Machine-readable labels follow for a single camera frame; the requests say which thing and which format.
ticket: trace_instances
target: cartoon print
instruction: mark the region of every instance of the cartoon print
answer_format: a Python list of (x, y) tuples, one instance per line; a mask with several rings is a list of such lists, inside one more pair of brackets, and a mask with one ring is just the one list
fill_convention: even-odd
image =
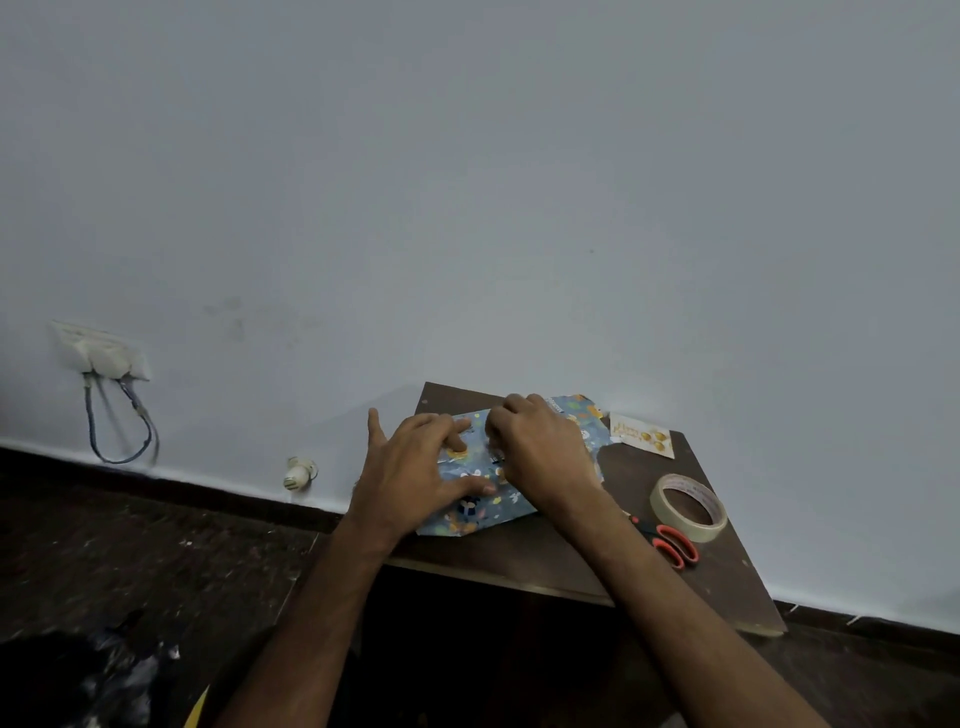
[[(597, 416), (599, 409), (593, 402), (578, 397), (556, 397), (548, 400), (550, 406), (561, 416), (577, 423), (583, 437), (584, 448), (590, 453), (594, 468), (600, 474), (596, 462), (597, 452), (610, 443), (610, 432)], [(479, 475), (486, 477), (503, 489), (489, 496), (467, 496), (443, 511), (435, 513), (418, 529), (428, 536), (465, 536), (481, 528), (512, 521), (531, 513), (536, 508), (515, 488), (506, 488), (510, 483), (502, 466), (502, 453), (494, 452), (484, 432), (490, 410), (468, 412), (457, 419), (469, 418), (471, 427), (461, 433), (467, 449), (456, 452), (442, 449), (437, 458), (437, 467), (444, 480)]]

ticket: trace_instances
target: electrical outlet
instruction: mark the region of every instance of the electrical outlet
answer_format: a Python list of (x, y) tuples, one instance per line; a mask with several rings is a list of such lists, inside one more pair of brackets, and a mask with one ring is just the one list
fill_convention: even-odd
[(60, 340), (65, 362), (71, 369), (97, 372), (113, 379), (124, 374), (136, 379), (150, 378), (147, 358), (139, 345), (130, 339), (61, 321), (50, 323)]

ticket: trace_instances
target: electrical cable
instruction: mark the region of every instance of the electrical cable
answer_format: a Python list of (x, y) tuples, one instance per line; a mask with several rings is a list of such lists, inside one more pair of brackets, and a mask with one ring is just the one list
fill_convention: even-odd
[(93, 400), (91, 395), (91, 388), (93, 386), (94, 377), (100, 376), (95, 372), (84, 372), (84, 405), (86, 406), (86, 424), (90, 433), (90, 448), (93, 450), (93, 453), (100, 458), (100, 460), (108, 465), (126, 465), (136, 460), (140, 455), (147, 451), (147, 448), (154, 441), (154, 426), (150, 422), (150, 414), (147, 412), (147, 408), (143, 406), (143, 402), (140, 401), (140, 397), (136, 395), (132, 387), (132, 377), (130, 375), (124, 375), (119, 379), (115, 379), (117, 385), (127, 396), (127, 399), (130, 400), (130, 404), (133, 407), (133, 411), (136, 412), (137, 416), (143, 420), (143, 424), (147, 426), (147, 439), (143, 441), (143, 446), (131, 455), (128, 458), (123, 460), (107, 460), (106, 457), (100, 452), (100, 448), (97, 445), (97, 425), (94, 422), (93, 418)]

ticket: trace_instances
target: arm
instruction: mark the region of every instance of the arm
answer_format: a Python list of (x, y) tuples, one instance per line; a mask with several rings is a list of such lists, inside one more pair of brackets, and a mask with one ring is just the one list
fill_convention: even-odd
[(487, 422), (507, 479), (604, 582), (692, 725), (827, 725), (637, 533), (603, 490), (574, 423), (538, 395), (510, 395)]
[(367, 593), (396, 543), (457, 498), (493, 490), (482, 477), (440, 480), (441, 445), (464, 449), (457, 433), (467, 427), (449, 415), (416, 415), (387, 440), (370, 411), (367, 461), (349, 510), (217, 728), (326, 725)]

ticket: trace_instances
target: scissors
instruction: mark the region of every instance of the scissors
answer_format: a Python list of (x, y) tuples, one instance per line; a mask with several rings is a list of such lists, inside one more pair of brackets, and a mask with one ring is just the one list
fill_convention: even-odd
[(686, 567), (695, 567), (700, 561), (700, 551), (686, 536), (671, 525), (648, 523), (636, 516), (630, 516), (630, 522), (642, 533), (650, 545), (664, 554), (677, 571)]

